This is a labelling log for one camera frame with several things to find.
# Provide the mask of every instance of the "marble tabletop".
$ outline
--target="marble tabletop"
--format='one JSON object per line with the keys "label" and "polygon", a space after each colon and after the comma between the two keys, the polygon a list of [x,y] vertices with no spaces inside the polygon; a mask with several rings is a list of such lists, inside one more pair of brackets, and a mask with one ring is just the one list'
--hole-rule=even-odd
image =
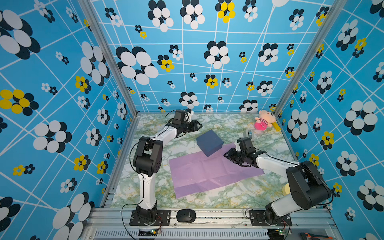
{"label": "marble tabletop", "polygon": [[[287,180],[273,172],[244,179],[242,181],[206,192],[191,194],[179,199],[175,197],[169,160],[190,153],[199,152],[196,137],[212,129],[228,144],[243,137],[245,130],[254,129],[254,118],[258,114],[216,114],[199,113],[192,120],[199,121],[203,127],[197,132],[187,133],[181,138],[163,146],[162,167],[156,174],[156,199],[158,208],[264,208],[268,203],[283,196],[282,187]],[[132,145],[141,136],[153,136],[164,125],[165,114],[141,114]],[[293,161],[288,145],[281,132],[269,127],[252,140],[256,148],[265,150],[275,157]],[[129,159],[126,160],[111,207],[122,207],[127,203],[139,201],[139,179]]]}

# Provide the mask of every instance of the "pink stuffed animal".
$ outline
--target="pink stuffed animal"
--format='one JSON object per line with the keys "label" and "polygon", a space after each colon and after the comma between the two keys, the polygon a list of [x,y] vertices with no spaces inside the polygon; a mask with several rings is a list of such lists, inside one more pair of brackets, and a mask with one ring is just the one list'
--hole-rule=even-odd
{"label": "pink stuffed animal", "polygon": [[276,117],[269,111],[259,111],[260,117],[255,117],[255,128],[264,131],[267,127],[271,127],[273,122],[276,122]]}

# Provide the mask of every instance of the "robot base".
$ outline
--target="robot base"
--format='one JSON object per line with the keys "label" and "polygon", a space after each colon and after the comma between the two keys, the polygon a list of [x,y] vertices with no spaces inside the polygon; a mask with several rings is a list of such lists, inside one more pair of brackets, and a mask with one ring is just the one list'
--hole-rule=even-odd
{"label": "robot base", "polygon": [[[265,210],[250,210],[250,218],[251,218],[251,223],[253,227],[268,227],[271,226],[268,223],[265,222],[265,215],[264,215]],[[277,222],[276,227],[284,227],[284,222],[283,220],[288,224],[288,226],[292,226],[292,221],[291,217],[289,215],[285,215],[281,220]]]}
{"label": "robot base", "polygon": [[[136,213],[136,210],[132,211],[131,220],[129,221],[130,226],[149,226],[149,224],[145,224],[143,221],[139,220],[139,216]],[[156,217],[161,217],[163,222],[162,226],[169,226],[170,220],[170,210],[157,210]],[[156,219],[155,222],[151,226],[160,226],[159,219]]]}

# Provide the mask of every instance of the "dark blue cube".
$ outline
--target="dark blue cube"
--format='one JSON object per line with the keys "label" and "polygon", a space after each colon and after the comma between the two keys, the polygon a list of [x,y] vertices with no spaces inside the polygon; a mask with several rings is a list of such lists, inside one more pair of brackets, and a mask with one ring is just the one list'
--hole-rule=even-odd
{"label": "dark blue cube", "polygon": [[212,130],[197,137],[196,143],[207,157],[222,148],[224,144],[223,140]]}

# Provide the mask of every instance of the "computer mouse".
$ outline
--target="computer mouse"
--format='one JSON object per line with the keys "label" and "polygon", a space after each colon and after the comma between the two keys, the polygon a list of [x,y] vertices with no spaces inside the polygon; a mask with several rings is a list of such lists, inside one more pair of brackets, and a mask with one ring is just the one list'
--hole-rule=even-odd
{"label": "computer mouse", "polygon": [[176,219],[178,222],[191,223],[196,219],[196,212],[192,209],[182,209],[179,210],[176,214]]}

